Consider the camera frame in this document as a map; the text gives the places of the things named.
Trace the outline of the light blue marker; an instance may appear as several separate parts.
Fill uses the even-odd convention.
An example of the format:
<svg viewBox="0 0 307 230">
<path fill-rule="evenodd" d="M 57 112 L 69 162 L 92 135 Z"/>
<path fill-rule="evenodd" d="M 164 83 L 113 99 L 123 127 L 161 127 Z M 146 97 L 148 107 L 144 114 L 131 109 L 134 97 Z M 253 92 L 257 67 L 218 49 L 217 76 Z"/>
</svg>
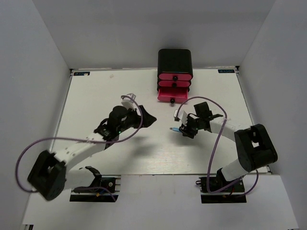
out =
<svg viewBox="0 0 307 230">
<path fill-rule="evenodd" d="M 174 131 L 174 132 L 179 132 L 181 133 L 180 129 L 178 127 L 170 127 L 170 130 Z"/>
</svg>

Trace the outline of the pink bottom drawer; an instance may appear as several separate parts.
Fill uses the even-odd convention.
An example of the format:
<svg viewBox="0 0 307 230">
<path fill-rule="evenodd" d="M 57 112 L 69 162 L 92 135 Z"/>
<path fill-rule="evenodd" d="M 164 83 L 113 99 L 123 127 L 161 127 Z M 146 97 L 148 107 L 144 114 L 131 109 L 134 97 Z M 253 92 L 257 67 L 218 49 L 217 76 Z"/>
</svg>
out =
<svg viewBox="0 0 307 230">
<path fill-rule="evenodd" d="M 160 87 L 157 99 L 167 103 L 183 103 L 188 99 L 189 88 Z"/>
</svg>

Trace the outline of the pink top drawer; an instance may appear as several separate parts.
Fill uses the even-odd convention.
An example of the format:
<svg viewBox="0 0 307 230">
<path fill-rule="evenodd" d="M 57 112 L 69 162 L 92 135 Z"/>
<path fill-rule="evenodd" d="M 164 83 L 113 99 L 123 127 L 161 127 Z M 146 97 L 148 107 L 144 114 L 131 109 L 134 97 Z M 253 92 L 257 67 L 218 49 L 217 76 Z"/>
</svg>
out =
<svg viewBox="0 0 307 230">
<path fill-rule="evenodd" d="M 193 78 L 193 75 L 188 73 L 161 73 L 158 75 L 158 79 L 162 81 L 189 81 Z"/>
</svg>

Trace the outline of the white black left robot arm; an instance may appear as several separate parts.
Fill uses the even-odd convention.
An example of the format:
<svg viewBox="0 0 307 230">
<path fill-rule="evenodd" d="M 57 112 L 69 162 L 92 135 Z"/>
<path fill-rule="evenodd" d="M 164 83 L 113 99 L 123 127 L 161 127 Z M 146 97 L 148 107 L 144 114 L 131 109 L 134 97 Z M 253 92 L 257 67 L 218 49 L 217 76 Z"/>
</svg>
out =
<svg viewBox="0 0 307 230">
<path fill-rule="evenodd" d="M 156 121 L 156 117 L 150 115 L 142 105 L 137 108 L 115 106 L 109 117 L 86 139 L 76 139 L 73 145 L 53 153 L 47 150 L 41 152 L 27 180 L 46 201 L 51 201 L 63 190 L 76 187 L 71 179 L 77 173 L 73 170 L 74 166 L 119 143 L 122 132 L 130 128 L 138 131 L 150 127 Z"/>
</svg>

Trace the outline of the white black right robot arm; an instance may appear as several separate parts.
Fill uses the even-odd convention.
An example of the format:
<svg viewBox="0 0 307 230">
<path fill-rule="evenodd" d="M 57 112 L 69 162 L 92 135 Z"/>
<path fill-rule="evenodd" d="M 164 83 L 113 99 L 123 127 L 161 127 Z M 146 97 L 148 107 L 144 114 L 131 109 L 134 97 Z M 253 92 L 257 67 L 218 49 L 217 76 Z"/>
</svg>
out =
<svg viewBox="0 0 307 230">
<path fill-rule="evenodd" d="M 179 108 L 174 113 L 175 121 L 181 121 L 178 130 L 184 137 L 193 139 L 198 131 L 204 130 L 218 135 L 213 151 L 216 151 L 220 137 L 225 137 L 236 145 L 237 159 L 216 173 L 215 182 L 220 190 L 228 191 L 235 181 L 278 160 L 264 125 L 233 123 L 225 115 L 214 115 L 206 102 L 194 105 L 194 110 L 195 114 L 187 114 Z"/>
</svg>

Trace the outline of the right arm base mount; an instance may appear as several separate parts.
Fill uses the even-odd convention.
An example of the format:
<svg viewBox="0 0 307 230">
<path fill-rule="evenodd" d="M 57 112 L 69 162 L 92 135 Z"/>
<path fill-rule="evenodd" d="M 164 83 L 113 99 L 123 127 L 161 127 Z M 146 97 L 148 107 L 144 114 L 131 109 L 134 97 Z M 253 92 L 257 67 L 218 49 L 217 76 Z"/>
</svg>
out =
<svg viewBox="0 0 307 230">
<path fill-rule="evenodd" d="M 210 176 L 209 178 L 209 189 L 212 193 L 208 192 L 207 189 L 207 177 L 199 177 L 195 182 L 195 185 L 199 187 L 201 192 L 201 203 L 202 204 L 240 204 L 246 203 L 245 187 L 242 179 L 236 184 L 227 187 L 221 192 L 213 193 L 222 187 L 229 185 L 231 182 L 222 181 L 220 176 Z"/>
</svg>

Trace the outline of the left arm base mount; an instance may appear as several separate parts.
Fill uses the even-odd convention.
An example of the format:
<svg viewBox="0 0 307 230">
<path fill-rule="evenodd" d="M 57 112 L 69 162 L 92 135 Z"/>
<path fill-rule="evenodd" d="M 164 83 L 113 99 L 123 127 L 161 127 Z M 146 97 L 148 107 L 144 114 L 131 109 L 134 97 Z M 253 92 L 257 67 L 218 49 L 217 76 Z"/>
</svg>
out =
<svg viewBox="0 0 307 230">
<path fill-rule="evenodd" d="M 79 169 L 87 178 L 71 189 L 71 202 L 114 203 L 120 192 L 119 175 L 102 175 L 92 166 Z"/>
</svg>

